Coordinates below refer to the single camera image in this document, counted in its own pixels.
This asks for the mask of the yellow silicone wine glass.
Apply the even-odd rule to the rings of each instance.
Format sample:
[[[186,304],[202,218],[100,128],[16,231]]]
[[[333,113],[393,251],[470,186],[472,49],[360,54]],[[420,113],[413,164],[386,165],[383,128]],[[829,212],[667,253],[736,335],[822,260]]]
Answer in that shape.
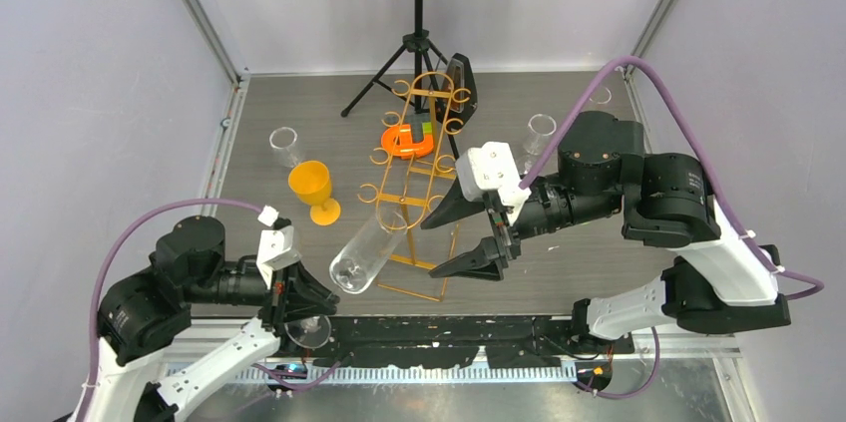
[[[341,205],[332,196],[330,171],[320,161],[305,161],[288,175],[288,186],[296,197],[309,206],[309,217],[318,225],[332,225],[341,216]]]

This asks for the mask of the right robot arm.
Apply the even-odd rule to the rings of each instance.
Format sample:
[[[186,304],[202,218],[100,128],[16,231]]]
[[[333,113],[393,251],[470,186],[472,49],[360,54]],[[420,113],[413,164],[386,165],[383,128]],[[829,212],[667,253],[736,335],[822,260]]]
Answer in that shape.
[[[580,113],[557,145],[556,171],[526,188],[505,143],[468,150],[456,173],[422,227],[484,213],[492,232],[474,249],[431,269],[434,278],[499,281],[526,239],[615,214],[623,218],[624,239],[673,253],[672,265],[649,283],[574,304],[567,334],[583,352],[669,323],[722,335],[791,322],[774,275],[780,265],[776,246],[752,252],[730,225],[700,161],[649,153],[637,122]]]

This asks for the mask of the clear tall flute glass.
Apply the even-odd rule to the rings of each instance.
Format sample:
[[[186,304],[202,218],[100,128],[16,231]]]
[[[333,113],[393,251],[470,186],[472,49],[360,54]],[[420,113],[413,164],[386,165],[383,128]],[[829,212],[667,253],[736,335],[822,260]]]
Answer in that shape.
[[[613,99],[613,92],[607,86],[598,86],[589,96],[589,102],[594,105],[606,105]]]

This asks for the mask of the orange toy block piece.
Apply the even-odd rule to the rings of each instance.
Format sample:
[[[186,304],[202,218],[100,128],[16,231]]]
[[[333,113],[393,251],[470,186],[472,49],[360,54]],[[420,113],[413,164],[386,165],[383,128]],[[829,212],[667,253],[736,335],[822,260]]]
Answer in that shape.
[[[431,123],[412,123],[387,128],[380,145],[390,156],[403,160],[422,158],[434,151]]]

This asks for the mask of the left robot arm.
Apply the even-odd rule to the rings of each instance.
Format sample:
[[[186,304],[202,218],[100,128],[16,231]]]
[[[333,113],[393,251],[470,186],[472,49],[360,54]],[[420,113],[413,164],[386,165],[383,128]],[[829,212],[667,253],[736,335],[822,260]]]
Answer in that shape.
[[[262,233],[256,254],[225,258],[225,228],[212,216],[179,221],[157,240],[144,269],[119,280],[95,313],[96,376],[68,421],[185,421],[253,363],[297,354],[298,323],[336,312],[338,296],[308,272],[289,220]],[[192,325],[196,304],[251,306],[237,333],[172,376],[164,354]]]

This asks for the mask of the gold wire wine glass rack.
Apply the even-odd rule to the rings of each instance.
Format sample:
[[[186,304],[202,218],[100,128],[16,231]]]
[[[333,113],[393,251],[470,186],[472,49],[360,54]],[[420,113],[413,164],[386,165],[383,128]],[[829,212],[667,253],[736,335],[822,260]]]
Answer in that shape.
[[[422,229],[420,222],[432,211],[444,196],[448,186],[456,180],[454,164],[457,157],[451,145],[463,129],[464,123],[447,115],[448,101],[455,93],[442,88],[447,79],[444,71],[427,71],[413,80],[399,80],[399,87],[392,93],[407,106],[400,112],[388,111],[382,117],[384,131],[395,125],[431,123],[434,137],[434,151],[422,158],[403,160],[390,156],[379,145],[374,148],[370,162],[383,170],[377,184],[363,184],[363,192],[371,192],[367,198],[359,199],[372,204],[376,209],[398,206],[406,217],[408,228],[404,243],[393,252],[388,261],[428,271],[436,266],[420,255],[416,234]]]

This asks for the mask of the clear wine glass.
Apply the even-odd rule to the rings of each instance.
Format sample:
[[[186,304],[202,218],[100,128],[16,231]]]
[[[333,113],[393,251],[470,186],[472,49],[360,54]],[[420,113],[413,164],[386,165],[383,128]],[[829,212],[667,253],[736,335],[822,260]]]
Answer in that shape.
[[[275,160],[284,168],[293,169],[306,160],[301,138],[291,127],[273,130],[268,137]]]
[[[557,122],[549,115],[535,114],[529,119],[527,133],[521,143],[522,152],[517,159],[521,175],[526,174],[537,162],[556,130]]]
[[[398,206],[376,210],[329,265],[332,282],[347,294],[364,292],[403,240],[408,228]],[[327,315],[315,315],[285,324],[292,342],[306,349],[325,345],[332,334]]]

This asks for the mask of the clear wine glass front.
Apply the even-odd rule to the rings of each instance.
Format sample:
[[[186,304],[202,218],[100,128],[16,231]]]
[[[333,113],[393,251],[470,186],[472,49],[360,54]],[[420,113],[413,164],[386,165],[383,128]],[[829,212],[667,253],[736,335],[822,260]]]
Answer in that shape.
[[[408,228],[398,206],[376,210],[329,265],[332,282],[347,294],[364,292],[403,240]],[[315,315],[285,324],[292,342],[306,349],[325,345],[332,334],[327,315]]]

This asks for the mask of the black metronome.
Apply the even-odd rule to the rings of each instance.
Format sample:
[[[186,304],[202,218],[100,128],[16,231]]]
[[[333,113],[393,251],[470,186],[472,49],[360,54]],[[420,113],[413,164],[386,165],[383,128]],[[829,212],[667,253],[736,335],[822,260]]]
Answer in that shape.
[[[468,123],[478,109],[478,91],[470,59],[462,53],[454,53],[446,75],[442,88],[456,94],[453,100],[448,101],[447,115],[461,123]]]

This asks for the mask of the black taped front rail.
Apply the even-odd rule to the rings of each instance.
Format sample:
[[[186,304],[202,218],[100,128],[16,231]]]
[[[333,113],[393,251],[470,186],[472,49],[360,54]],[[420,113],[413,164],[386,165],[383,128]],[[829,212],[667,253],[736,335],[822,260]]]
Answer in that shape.
[[[542,315],[335,316],[329,340],[316,349],[291,341],[278,356],[311,358],[320,367],[465,368],[484,355],[495,368],[546,368],[559,356],[591,356],[567,319]]]

